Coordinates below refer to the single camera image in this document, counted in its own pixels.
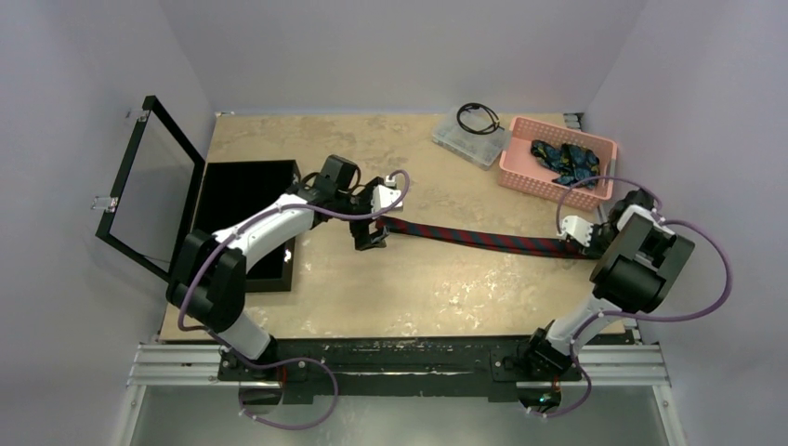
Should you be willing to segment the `red navy striped tie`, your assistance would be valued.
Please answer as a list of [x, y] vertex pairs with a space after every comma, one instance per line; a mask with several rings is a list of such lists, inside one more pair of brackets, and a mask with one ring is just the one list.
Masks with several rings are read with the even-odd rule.
[[550, 237], [523, 237], [474, 230], [460, 230], [428, 224], [413, 223], [400, 218], [382, 216], [376, 220], [377, 229], [453, 243], [513, 255], [598, 260], [600, 254], [589, 253], [579, 243]]

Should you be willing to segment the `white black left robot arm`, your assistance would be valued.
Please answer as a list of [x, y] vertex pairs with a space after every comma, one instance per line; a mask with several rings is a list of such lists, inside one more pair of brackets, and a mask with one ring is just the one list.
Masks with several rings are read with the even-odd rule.
[[361, 185], [360, 168], [338, 155], [326, 158], [318, 172], [297, 180], [265, 209], [212, 233], [193, 230], [175, 257], [166, 289], [169, 304], [178, 309], [177, 326], [204, 331], [241, 357], [241, 367], [255, 380], [264, 380], [277, 367], [273, 335], [245, 313], [247, 274], [285, 242], [332, 218], [347, 221], [358, 251], [382, 247], [386, 230], [370, 225], [403, 205], [410, 185], [403, 170], [374, 177]]

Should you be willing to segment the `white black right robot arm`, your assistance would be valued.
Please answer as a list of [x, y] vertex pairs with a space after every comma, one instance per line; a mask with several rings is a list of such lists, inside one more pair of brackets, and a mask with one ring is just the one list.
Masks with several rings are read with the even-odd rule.
[[695, 244], [656, 216], [656, 200], [643, 189], [629, 191], [601, 224], [566, 216], [559, 234], [598, 256], [590, 294], [569, 314], [536, 330], [518, 358], [535, 378], [561, 376], [596, 335], [629, 314], [649, 314], [665, 300]]

